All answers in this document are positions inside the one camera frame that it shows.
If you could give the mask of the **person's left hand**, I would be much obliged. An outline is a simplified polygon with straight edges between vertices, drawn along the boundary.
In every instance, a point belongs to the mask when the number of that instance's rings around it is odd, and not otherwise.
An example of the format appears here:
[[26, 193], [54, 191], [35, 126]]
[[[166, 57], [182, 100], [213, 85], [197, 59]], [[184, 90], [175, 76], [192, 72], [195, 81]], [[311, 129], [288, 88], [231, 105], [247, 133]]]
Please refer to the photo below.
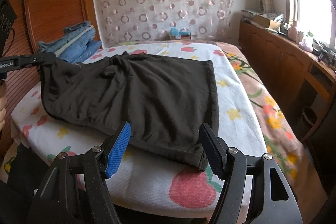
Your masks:
[[0, 131], [2, 131], [4, 125], [5, 125], [5, 116], [6, 116], [6, 91], [7, 91], [7, 85], [5, 80], [1, 80], [1, 86], [0, 86]]

